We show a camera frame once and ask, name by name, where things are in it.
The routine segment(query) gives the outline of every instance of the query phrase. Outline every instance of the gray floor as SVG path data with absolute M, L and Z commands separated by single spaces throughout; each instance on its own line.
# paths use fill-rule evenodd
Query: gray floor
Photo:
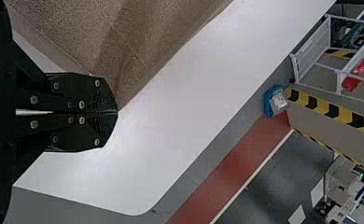
M 312 216 L 311 191 L 328 170 L 332 151 L 294 133 L 274 154 L 217 224 L 280 224 L 301 205 L 304 224 L 317 224 Z

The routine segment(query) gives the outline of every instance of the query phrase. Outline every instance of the screw head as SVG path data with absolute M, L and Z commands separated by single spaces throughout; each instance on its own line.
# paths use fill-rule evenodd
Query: screw head
M 85 106 L 86 104 L 84 103 L 84 101 L 79 102 L 79 109 L 84 109 Z
M 53 89 L 54 90 L 58 90 L 60 88 L 60 83 L 58 83 L 58 82 L 54 82 L 53 83 Z
M 58 143 L 58 140 L 59 140 L 58 136 L 53 136 L 53 137 L 51 138 L 51 141 L 52 141 L 53 143 Z
M 31 105 L 36 105 L 38 102 L 37 96 L 31 96 L 30 101 Z
M 70 123 L 70 124 L 71 124 L 71 123 L 73 123 L 74 121 L 75 121 L 74 117 L 69 117 L 69 118 L 68 118 L 68 123 Z
M 94 145 L 97 146 L 97 147 L 100 146 L 100 139 L 98 139 L 98 138 L 95 139 L 94 140 Z
M 39 127 L 39 122 L 37 120 L 33 120 L 31 121 L 30 125 L 32 129 L 36 129 L 37 127 Z
M 80 117 L 79 124 L 84 124 L 84 123 L 86 123 L 86 119 L 84 117 Z

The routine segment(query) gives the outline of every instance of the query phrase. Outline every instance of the white table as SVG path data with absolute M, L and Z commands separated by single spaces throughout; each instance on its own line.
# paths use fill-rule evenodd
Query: white table
M 145 213 L 334 2 L 232 2 L 120 111 L 105 148 L 44 153 L 15 186 Z

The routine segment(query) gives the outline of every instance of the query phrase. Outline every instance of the textured cloth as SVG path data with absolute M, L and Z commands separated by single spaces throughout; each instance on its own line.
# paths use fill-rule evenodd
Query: textured cloth
M 125 105 L 230 0 L 7 0 Z

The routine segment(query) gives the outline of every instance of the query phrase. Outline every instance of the hazard tape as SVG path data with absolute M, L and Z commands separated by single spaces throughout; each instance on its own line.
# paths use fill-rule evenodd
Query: hazard tape
M 315 96 L 309 95 L 303 91 L 286 89 L 286 95 L 289 101 L 302 105 L 319 114 L 325 115 L 342 124 L 349 125 L 364 133 L 364 116 L 353 112 L 342 106 L 334 105 L 328 101 L 322 100 Z
M 356 55 L 354 52 L 348 50 L 338 50 L 338 49 L 328 49 L 325 53 L 346 60 L 350 60 L 354 57 L 354 55 Z
M 306 138 L 310 139 L 311 141 L 313 141 L 313 142 L 315 142 L 315 143 L 319 144 L 320 146 L 325 147 L 325 148 L 327 148 L 327 149 L 329 149 L 329 150 L 333 151 L 334 153 L 336 153 L 336 154 L 338 154 L 338 155 L 341 155 L 341 156 L 343 156 L 343 157 L 347 158 L 347 159 L 348 159 L 348 160 L 350 160 L 351 162 L 353 162 L 353 163 L 355 163 L 355 164 L 358 164 L 358 165 L 362 165 L 362 163 L 361 163 L 360 161 L 358 161 L 358 160 L 356 160 L 356 159 L 354 159 L 354 158 L 351 158 L 351 157 L 349 157 L 349 156 L 345 155 L 345 154 L 344 154 L 344 153 L 342 153 L 341 151 L 339 151 L 339 150 L 337 150 L 337 149 L 335 149 L 335 148 L 333 148 L 333 147 L 328 146 L 328 145 L 327 145 L 327 144 L 325 144 L 324 142 L 322 142 L 322 141 L 320 141 L 320 140 L 318 140 L 318 139 L 316 139 L 316 138 L 313 138 L 312 136 L 309 136 L 309 135 L 308 135 L 308 134 L 306 134 L 306 133 L 302 133 L 301 131 L 299 131 L 299 130 L 297 130 L 297 129 L 294 129 L 294 128 L 292 128 L 292 129 L 293 129 L 293 131 L 295 131 L 295 132 L 299 133 L 300 135 L 303 135 L 304 137 L 306 137 Z

